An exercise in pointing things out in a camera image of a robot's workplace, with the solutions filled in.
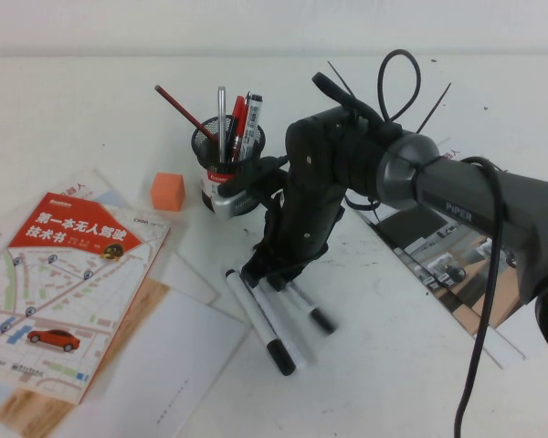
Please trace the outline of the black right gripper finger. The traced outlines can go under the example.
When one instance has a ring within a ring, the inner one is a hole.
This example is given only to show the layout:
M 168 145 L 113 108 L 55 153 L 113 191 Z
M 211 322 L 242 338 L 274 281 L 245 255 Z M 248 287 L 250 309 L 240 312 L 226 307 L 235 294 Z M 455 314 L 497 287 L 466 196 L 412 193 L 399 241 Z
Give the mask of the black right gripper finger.
M 268 284 L 276 291 L 281 291 L 294 281 L 304 270 L 303 267 L 273 268 L 267 273 Z
M 242 267 L 241 278 L 249 287 L 255 287 L 268 272 L 267 263 L 261 260 L 249 260 Z

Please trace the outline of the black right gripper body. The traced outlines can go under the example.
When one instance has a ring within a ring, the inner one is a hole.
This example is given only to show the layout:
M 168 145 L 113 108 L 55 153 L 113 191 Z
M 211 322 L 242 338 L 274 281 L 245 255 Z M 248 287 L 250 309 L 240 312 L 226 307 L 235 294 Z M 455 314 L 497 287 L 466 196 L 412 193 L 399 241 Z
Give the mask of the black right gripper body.
M 332 131 L 347 121 L 346 109 L 329 109 L 288 127 L 284 203 L 268 211 L 264 237 L 250 260 L 261 260 L 269 269 L 305 267 L 326 252 L 345 193 L 332 173 Z

